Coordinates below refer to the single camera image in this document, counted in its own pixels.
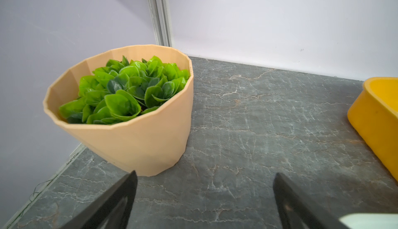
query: potted plant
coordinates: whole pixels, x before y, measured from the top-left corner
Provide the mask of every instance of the potted plant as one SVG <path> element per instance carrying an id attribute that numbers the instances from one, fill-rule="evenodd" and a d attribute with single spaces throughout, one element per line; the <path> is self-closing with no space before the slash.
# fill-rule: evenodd
<path id="1" fill-rule="evenodd" d="M 188 70 L 189 78 L 182 90 L 171 98 L 157 97 L 159 100 L 153 104 L 148 100 L 149 103 L 146 104 L 144 100 L 137 99 L 141 107 L 148 110 L 144 112 L 135 108 L 137 113 L 133 118 L 126 118 L 126 114 L 119 114 L 119 110 L 113 109 L 113 115 L 117 118 L 113 123 L 109 120 L 101 122 L 101 116 L 99 119 L 96 119 L 98 116 L 91 118 L 90 124 L 68 123 L 64 111 L 61 109 L 60 112 L 60 107 L 83 96 L 81 88 L 79 90 L 81 78 L 92 75 L 93 71 L 104 67 L 110 59 L 125 61 L 123 56 L 132 60 L 157 56 L 163 62 L 175 63 L 179 69 Z M 113 91 L 115 94 L 108 96 L 109 107 L 117 98 L 116 93 L 120 95 L 123 90 Z M 108 162 L 127 172 L 135 170 L 141 176 L 157 175 L 174 166 L 186 148 L 193 105 L 192 62 L 185 54 L 171 47 L 135 45 L 109 50 L 69 68 L 48 88 L 43 105 L 45 113 L 54 123 Z"/>

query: white wall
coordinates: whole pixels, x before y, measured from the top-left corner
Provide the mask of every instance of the white wall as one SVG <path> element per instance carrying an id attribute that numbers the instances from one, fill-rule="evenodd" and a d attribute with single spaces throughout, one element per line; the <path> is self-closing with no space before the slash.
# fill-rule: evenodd
<path id="1" fill-rule="evenodd" d="M 365 80 L 398 77 L 398 0 L 169 0 L 191 56 Z"/>
<path id="2" fill-rule="evenodd" d="M 84 58 L 154 43 L 147 0 L 0 0 L 0 226 L 79 144 L 43 112 L 47 87 Z"/>

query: white panel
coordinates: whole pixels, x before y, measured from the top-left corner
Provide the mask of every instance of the white panel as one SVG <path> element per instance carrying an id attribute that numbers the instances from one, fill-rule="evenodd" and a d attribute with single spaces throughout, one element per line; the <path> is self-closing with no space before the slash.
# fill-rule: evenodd
<path id="1" fill-rule="evenodd" d="M 43 112 L 47 87 L 87 57 L 154 43 L 148 0 L 0 0 L 0 226 L 78 146 Z"/>
<path id="2" fill-rule="evenodd" d="M 398 77 L 398 0 L 169 0 L 198 57 L 365 80 Z"/>

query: green leaf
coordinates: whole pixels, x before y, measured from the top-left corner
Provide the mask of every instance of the green leaf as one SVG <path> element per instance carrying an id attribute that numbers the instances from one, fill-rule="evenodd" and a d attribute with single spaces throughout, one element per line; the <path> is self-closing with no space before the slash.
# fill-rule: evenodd
<path id="1" fill-rule="evenodd" d="M 96 77 L 94 75 L 91 75 L 93 77 L 93 79 L 90 82 L 90 86 L 91 88 L 96 88 L 97 85 L 99 84 L 99 82 L 96 80 Z"/>
<path id="2" fill-rule="evenodd" d="M 161 97 L 163 95 L 162 92 L 163 92 L 162 88 L 158 86 L 148 87 L 147 90 L 145 91 L 145 97 L 144 97 L 145 106 L 148 108 L 159 106 L 160 102 L 155 100 L 152 95 L 156 97 Z"/>
<path id="3" fill-rule="evenodd" d="M 87 75 L 80 78 L 79 82 L 79 96 L 83 97 L 89 89 L 93 89 L 92 81 L 96 81 L 93 75 Z"/>
<path id="4" fill-rule="evenodd" d="M 146 105 L 144 103 L 144 100 L 140 100 L 140 99 L 137 99 L 137 98 L 136 98 L 136 100 L 142 107 L 146 107 Z"/>
<path id="5" fill-rule="evenodd" d="M 146 71 L 140 70 L 140 77 L 146 79 L 147 82 L 150 81 L 150 77 L 147 76 L 147 72 Z"/>
<path id="6" fill-rule="evenodd" d="M 93 124 L 106 124 L 106 123 L 102 122 L 101 120 L 94 120 Z"/>
<path id="7" fill-rule="evenodd" d="M 120 73 L 113 80 L 122 85 L 123 89 L 127 87 L 130 77 L 126 73 Z"/>
<path id="8" fill-rule="evenodd" d="M 106 63 L 106 66 L 107 66 L 107 67 L 110 67 L 110 66 L 112 66 L 112 65 L 118 66 L 119 64 L 120 64 L 119 61 L 110 59 L 110 60 Z"/>
<path id="9" fill-rule="evenodd" d="M 174 67 L 174 70 L 176 71 L 176 73 L 178 73 L 180 71 L 180 69 L 178 68 L 178 66 L 175 63 L 171 63 L 170 65 L 172 65 Z"/>
<path id="10" fill-rule="evenodd" d="M 129 77 L 140 76 L 140 72 L 137 66 L 123 67 L 119 73 L 126 73 Z"/>
<path id="11" fill-rule="evenodd" d="M 145 63 L 139 62 L 139 61 L 130 61 L 130 66 L 136 66 L 138 68 L 138 70 L 146 70 L 147 69 L 147 65 Z"/>
<path id="12" fill-rule="evenodd" d="M 163 90 L 163 97 L 162 98 L 171 98 L 174 93 L 174 89 L 176 87 L 176 84 L 172 81 L 168 81 L 163 84 L 162 90 Z"/>
<path id="13" fill-rule="evenodd" d="M 146 113 L 148 113 L 148 112 L 153 112 L 153 111 L 155 111 L 156 109 L 158 109 L 159 107 L 151 107 L 151 108 L 147 108 L 147 109 L 145 109 L 145 110 L 143 110 L 142 112 L 141 112 L 141 115 L 144 115 L 144 114 L 146 114 Z"/>
<path id="14" fill-rule="evenodd" d="M 145 85 L 145 89 L 147 89 L 148 82 L 146 81 L 146 79 L 138 76 L 130 77 L 128 87 L 141 87 L 142 85 Z"/>
<path id="15" fill-rule="evenodd" d="M 164 102 L 168 101 L 170 98 L 158 98 L 155 95 L 152 95 L 152 97 L 157 101 L 157 102 Z"/>
<path id="16" fill-rule="evenodd" d="M 59 107 L 59 113 L 64 118 L 67 119 L 71 117 L 73 114 L 79 113 L 83 111 L 83 108 L 86 106 L 86 98 L 80 98 L 78 100 L 74 100 L 63 104 Z"/>
<path id="17" fill-rule="evenodd" d="M 122 58 L 122 64 L 124 66 L 128 66 L 129 65 L 129 61 L 127 60 L 127 58 L 125 56 L 123 56 L 123 58 Z"/>
<path id="18" fill-rule="evenodd" d="M 141 100 L 145 99 L 145 91 L 141 87 L 132 86 L 127 89 L 127 92 L 131 94 L 134 98 L 138 98 Z"/>
<path id="19" fill-rule="evenodd" d="M 173 95 L 172 95 L 172 96 L 176 95 L 176 93 L 177 93 L 177 91 L 178 91 L 178 87 L 179 87 L 180 84 L 181 84 L 181 80 L 182 80 L 182 78 L 178 78 L 178 79 L 172 80 L 172 82 L 175 84 L 175 86 L 174 86 L 174 91 L 173 91 Z"/>
<path id="20" fill-rule="evenodd" d="M 105 90 L 106 88 L 105 87 L 103 87 L 102 85 L 101 85 L 101 83 L 98 83 L 97 84 L 97 86 L 94 88 L 94 90 L 96 90 L 96 91 L 103 91 L 103 90 Z"/>
<path id="21" fill-rule="evenodd" d="M 153 72 L 151 77 L 160 78 L 163 74 L 163 70 L 164 70 L 164 67 L 158 67 L 158 69 L 155 72 Z"/>
<path id="22" fill-rule="evenodd" d="M 180 84 L 178 85 L 177 92 L 180 92 L 182 89 L 184 89 L 185 85 L 187 84 L 187 81 L 185 80 L 184 77 L 179 77 L 178 79 L 180 79 L 181 81 Z"/>
<path id="23" fill-rule="evenodd" d="M 82 117 L 83 117 L 82 112 L 74 113 L 70 117 L 67 118 L 67 122 L 70 124 L 82 124 L 83 123 Z"/>
<path id="24" fill-rule="evenodd" d="M 123 86 L 113 79 L 108 82 L 106 88 L 110 93 L 116 93 L 117 90 L 123 89 Z"/>
<path id="25" fill-rule="evenodd" d="M 148 87 L 156 86 L 160 81 L 159 78 L 151 78 L 151 80 L 148 83 Z"/>
<path id="26" fill-rule="evenodd" d="M 83 112 L 82 112 L 82 122 L 85 123 L 87 121 L 88 116 L 90 116 L 93 113 L 93 109 L 90 105 L 86 105 L 83 108 Z"/>
<path id="27" fill-rule="evenodd" d="M 147 69 L 148 76 L 152 76 L 157 66 L 158 62 L 151 62 L 151 61 L 148 62 L 148 69 Z"/>
<path id="28" fill-rule="evenodd" d="M 95 75 L 96 73 L 98 73 L 98 72 L 109 73 L 111 70 L 115 70 L 115 71 L 116 71 L 116 69 L 114 69 L 114 68 L 112 68 L 112 67 L 98 67 L 98 68 L 96 68 L 96 69 L 93 71 L 93 73 L 94 73 L 94 75 Z"/>
<path id="29" fill-rule="evenodd" d="M 177 72 L 171 64 L 168 64 L 165 69 L 166 69 L 165 75 L 168 81 L 172 81 L 177 78 Z"/>
<path id="30" fill-rule="evenodd" d="M 122 120 L 118 119 L 118 118 L 103 118 L 101 120 L 95 120 L 94 124 L 96 123 L 96 121 L 100 121 L 99 124 L 115 124 L 115 123 L 119 123 L 119 122 L 123 122 Z"/>
<path id="31" fill-rule="evenodd" d="M 93 114 L 97 113 L 102 107 L 106 107 L 105 99 L 103 99 L 100 103 L 98 103 L 98 105 L 93 111 Z"/>
<path id="32" fill-rule="evenodd" d="M 162 74 L 162 77 L 160 78 L 160 81 L 159 83 L 156 84 L 156 86 L 163 87 L 163 84 L 166 82 L 167 82 L 167 77 L 164 74 Z"/>
<path id="33" fill-rule="evenodd" d="M 122 63 L 120 63 L 120 65 L 112 65 L 111 68 L 118 73 L 120 71 L 120 69 L 123 68 L 123 66 L 122 66 Z"/>
<path id="34" fill-rule="evenodd" d="M 106 106 L 112 114 L 126 116 L 131 110 L 130 101 L 120 94 L 109 94 L 105 96 Z"/>
<path id="35" fill-rule="evenodd" d="M 86 92 L 86 104 L 96 107 L 98 103 L 100 103 L 107 94 L 109 94 L 109 92 L 106 91 Z"/>
<path id="36" fill-rule="evenodd" d="M 141 112 L 141 106 L 140 104 L 137 102 L 137 100 L 128 92 L 124 91 L 124 90 L 118 90 L 116 92 L 116 94 L 122 95 L 124 97 L 126 97 L 131 104 L 131 110 L 130 110 L 130 114 L 133 117 L 136 117 L 140 112 Z"/>
<path id="37" fill-rule="evenodd" d="M 184 77 L 184 79 L 187 80 L 187 79 L 189 79 L 189 71 L 186 69 L 180 70 L 177 72 L 177 77 L 178 78 Z"/>
<path id="38" fill-rule="evenodd" d="M 115 77 L 105 72 L 96 71 L 95 78 L 103 87 L 106 87 L 108 81 L 114 79 Z"/>
<path id="39" fill-rule="evenodd" d="M 159 67 L 163 65 L 162 60 L 157 56 L 153 56 L 147 63 L 150 65 L 152 62 L 156 62 Z"/>
<path id="40" fill-rule="evenodd" d="M 94 120 L 101 120 L 103 118 L 111 118 L 111 112 L 108 107 L 102 107 L 97 113 L 91 114 L 87 118 L 87 124 L 93 124 Z"/>
<path id="41" fill-rule="evenodd" d="M 109 74 L 112 75 L 113 77 L 117 76 L 117 72 L 113 69 L 111 71 L 109 71 Z"/>

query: peach flowerpot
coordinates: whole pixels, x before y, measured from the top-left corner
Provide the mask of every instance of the peach flowerpot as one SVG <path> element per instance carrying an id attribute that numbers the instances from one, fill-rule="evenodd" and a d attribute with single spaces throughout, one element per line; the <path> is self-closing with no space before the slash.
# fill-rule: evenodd
<path id="1" fill-rule="evenodd" d="M 165 63 L 175 62 L 188 69 L 191 77 L 185 88 L 156 111 L 114 125 L 68 124 L 58 107 L 77 98 L 82 76 L 91 75 L 109 59 L 150 59 L 158 56 Z M 135 45 L 121 47 L 85 59 L 69 68 L 49 88 L 43 101 L 44 112 L 54 123 L 77 138 L 93 152 L 115 166 L 140 176 L 154 176 L 174 166 L 185 151 L 191 129 L 193 104 L 192 62 L 171 47 Z"/>

